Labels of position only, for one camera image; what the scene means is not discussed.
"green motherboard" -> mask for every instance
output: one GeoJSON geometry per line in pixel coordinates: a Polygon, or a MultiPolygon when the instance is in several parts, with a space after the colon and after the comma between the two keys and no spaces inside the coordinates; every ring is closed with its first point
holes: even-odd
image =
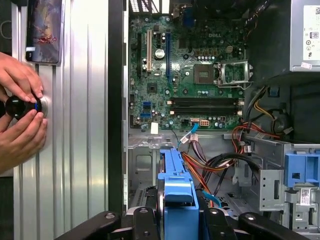
{"type": "MultiPolygon", "coordinates": [[[[239,124],[240,87],[219,86],[221,63],[246,59],[242,20],[212,19],[185,27],[181,19],[130,21],[130,127],[230,130],[239,124]]],[[[241,81],[244,68],[228,64],[225,82],[241,81]]]]}

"side panel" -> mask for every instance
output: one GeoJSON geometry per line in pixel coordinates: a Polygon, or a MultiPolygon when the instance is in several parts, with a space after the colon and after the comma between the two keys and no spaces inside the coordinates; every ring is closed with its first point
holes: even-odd
{"type": "MultiPolygon", "coordinates": [[[[108,210],[108,13],[105,0],[66,0],[61,66],[35,66],[47,139],[14,169],[15,240],[55,239],[108,210]]],[[[13,4],[12,54],[22,62],[26,22],[27,8],[13,4]]]]}

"human hand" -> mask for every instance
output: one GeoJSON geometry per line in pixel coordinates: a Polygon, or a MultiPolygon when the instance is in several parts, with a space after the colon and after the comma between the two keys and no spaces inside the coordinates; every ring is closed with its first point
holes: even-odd
{"type": "Polygon", "coordinates": [[[12,118],[0,118],[0,174],[24,163],[45,144],[47,120],[42,112],[33,109],[15,125],[12,118]]]}
{"type": "Polygon", "coordinates": [[[4,88],[25,102],[37,102],[32,91],[38,98],[43,97],[42,82],[37,73],[17,59],[0,52],[0,101],[3,102],[7,100],[6,94],[3,94],[4,88]]]}

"phone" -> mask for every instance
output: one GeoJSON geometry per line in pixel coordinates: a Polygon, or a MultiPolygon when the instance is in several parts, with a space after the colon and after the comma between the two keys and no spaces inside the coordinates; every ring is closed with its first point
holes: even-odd
{"type": "Polygon", "coordinates": [[[59,65],[62,57],[65,0],[29,0],[25,59],[59,65]]]}

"blue sata port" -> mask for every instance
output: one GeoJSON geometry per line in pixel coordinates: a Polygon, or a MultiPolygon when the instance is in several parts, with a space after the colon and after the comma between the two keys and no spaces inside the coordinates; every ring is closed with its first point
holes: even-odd
{"type": "Polygon", "coordinates": [[[144,101],[144,102],[142,103],[142,105],[143,105],[144,107],[151,106],[151,102],[150,102],[150,101],[144,101]]]}
{"type": "Polygon", "coordinates": [[[149,119],[151,118],[151,113],[140,113],[140,118],[149,119]]]}

